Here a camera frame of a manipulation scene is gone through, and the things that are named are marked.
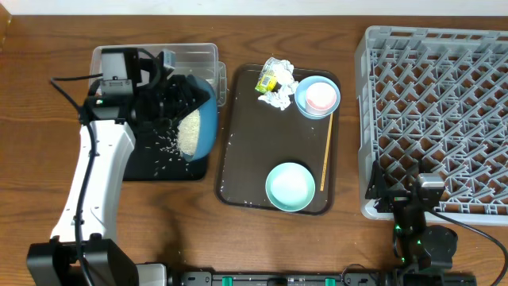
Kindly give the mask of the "pile of white rice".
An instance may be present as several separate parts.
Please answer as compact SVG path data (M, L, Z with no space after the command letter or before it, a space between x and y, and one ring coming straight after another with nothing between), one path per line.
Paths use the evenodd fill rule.
M182 154L193 156L198 146L200 112L194 110L178 126L177 146Z

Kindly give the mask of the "dark blue plate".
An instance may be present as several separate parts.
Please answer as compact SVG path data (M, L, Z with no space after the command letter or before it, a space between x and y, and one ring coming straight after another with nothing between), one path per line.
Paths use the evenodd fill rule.
M191 157L180 152L185 161L191 162L200 160L211 152L217 136L218 114L214 88L199 77L189 75L187 79L190 81L191 87L196 87L198 91L204 91L210 97L197 109L200 112L201 123L195 154Z

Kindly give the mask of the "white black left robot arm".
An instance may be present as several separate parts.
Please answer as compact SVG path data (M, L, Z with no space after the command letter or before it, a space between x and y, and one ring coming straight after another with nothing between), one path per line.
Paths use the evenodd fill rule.
M49 242L32 244L27 267L38 285L166 285L166 266L135 264L116 244L121 184L136 136L130 126L137 101L175 84L184 96L178 116L214 100L214 89L192 75L162 76L137 86L130 78L91 76L89 94L76 105L80 153L66 206Z

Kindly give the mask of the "yellow green wrapper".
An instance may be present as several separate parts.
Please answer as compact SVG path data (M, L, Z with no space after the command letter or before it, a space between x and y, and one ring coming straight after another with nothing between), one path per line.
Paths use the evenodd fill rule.
M273 91L277 83L277 77L272 70L261 72L258 82L255 86L255 90L261 94L265 94L269 91Z

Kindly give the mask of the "white tissue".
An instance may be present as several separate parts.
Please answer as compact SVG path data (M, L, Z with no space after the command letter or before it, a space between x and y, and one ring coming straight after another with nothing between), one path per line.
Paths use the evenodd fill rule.
M259 100L280 110L285 110L291 104L290 96L296 92L299 82L294 79L294 65L289 60L278 60L269 58L261 72L272 70L277 77L277 85L273 91L261 94Z

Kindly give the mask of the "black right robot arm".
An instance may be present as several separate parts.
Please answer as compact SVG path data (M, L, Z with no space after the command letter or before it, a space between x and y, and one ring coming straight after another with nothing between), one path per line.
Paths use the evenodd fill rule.
M429 226L426 214L444 193L440 175L428 172L423 163L409 173L409 183L401 189L390 189L379 162L374 161L365 193L376 201L375 208L393 214L392 246L402 266L383 274L381 285L456 285L460 279L445 272L452 267L458 236L445 226Z

